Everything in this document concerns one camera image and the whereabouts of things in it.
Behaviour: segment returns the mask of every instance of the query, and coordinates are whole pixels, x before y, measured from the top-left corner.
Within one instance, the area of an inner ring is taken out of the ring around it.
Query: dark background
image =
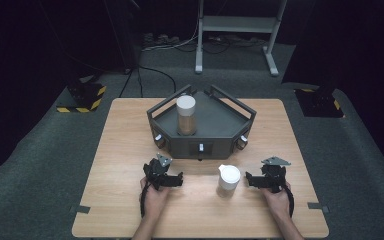
[[[127,11],[114,15],[111,1],[0,0],[0,165],[68,83],[134,67],[129,39],[109,15],[133,33],[186,40],[195,29],[198,1],[141,0],[141,10],[120,2]],[[220,11],[223,4],[207,0],[205,13],[274,16],[278,1],[226,1]],[[334,81],[384,154],[384,1],[289,0],[277,42],[297,45],[283,82]]]

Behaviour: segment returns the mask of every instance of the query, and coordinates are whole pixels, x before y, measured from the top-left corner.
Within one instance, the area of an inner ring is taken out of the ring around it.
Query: black curtain
[[[0,165],[76,73],[36,0],[0,0]]]
[[[317,1],[283,81],[342,90],[384,155],[384,0]]]
[[[134,23],[140,10],[128,0],[40,2],[79,77],[136,67],[140,51],[134,44],[141,42],[134,39],[140,35]]]

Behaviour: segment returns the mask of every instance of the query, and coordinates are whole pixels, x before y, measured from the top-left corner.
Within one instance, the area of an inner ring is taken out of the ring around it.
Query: white cup
[[[232,165],[220,165],[220,176],[217,187],[217,194],[220,197],[231,197],[235,192],[241,178],[239,169]]]

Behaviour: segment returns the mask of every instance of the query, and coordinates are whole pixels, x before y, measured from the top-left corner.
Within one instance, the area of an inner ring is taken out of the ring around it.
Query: yellow and black tape
[[[77,113],[88,113],[94,112],[99,104],[101,104],[102,97],[104,96],[104,92],[106,90],[106,86],[102,86],[96,93],[96,96],[93,96],[92,99],[89,99],[89,104],[87,106],[57,106],[57,112],[61,113],[69,113],[69,112],[77,112]]]
[[[304,92],[315,92],[314,89],[301,89],[301,90]],[[341,106],[339,106],[339,102],[336,101],[336,99],[335,99],[335,101],[333,101],[333,104],[335,105],[335,108],[337,111],[339,111],[341,109]]]

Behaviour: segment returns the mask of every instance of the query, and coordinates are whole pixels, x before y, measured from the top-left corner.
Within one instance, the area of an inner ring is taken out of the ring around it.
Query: human arm
[[[283,237],[286,240],[304,239],[289,215],[289,199],[285,189],[278,193],[272,193],[267,188],[260,188],[260,191],[266,198],[270,213],[273,215]]]
[[[141,188],[144,189],[147,184],[146,177],[140,180]],[[158,223],[158,219],[164,207],[166,205],[167,196],[170,192],[169,187],[160,187],[156,190],[152,184],[147,189],[145,197],[145,215],[143,216],[139,227],[137,228],[132,240],[150,240],[154,233],[155,226]]]

